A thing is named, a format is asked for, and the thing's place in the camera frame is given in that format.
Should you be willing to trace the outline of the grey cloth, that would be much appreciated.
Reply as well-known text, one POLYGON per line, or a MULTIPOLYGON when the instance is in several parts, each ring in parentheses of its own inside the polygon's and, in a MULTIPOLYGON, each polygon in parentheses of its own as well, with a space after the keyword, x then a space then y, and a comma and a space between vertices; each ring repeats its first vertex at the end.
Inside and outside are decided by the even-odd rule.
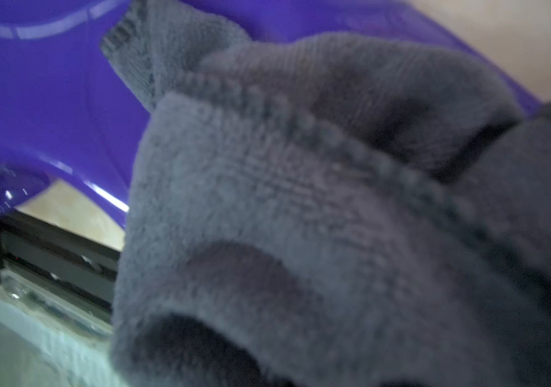
POLYGON ((131 386, 551 386, 551 103, 352 33, 134 1, 148 110, 114 289, 131 386))

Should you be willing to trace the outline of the purple boot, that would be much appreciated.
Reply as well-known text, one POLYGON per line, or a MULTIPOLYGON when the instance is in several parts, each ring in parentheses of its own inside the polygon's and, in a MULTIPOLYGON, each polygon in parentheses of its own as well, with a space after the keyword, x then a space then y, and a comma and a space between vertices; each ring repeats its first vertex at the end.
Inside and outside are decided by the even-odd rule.
POLYGON ((0 213, 60 177, 131 231, 454 224, 540 108, 401 1, 0 1, 0 213))

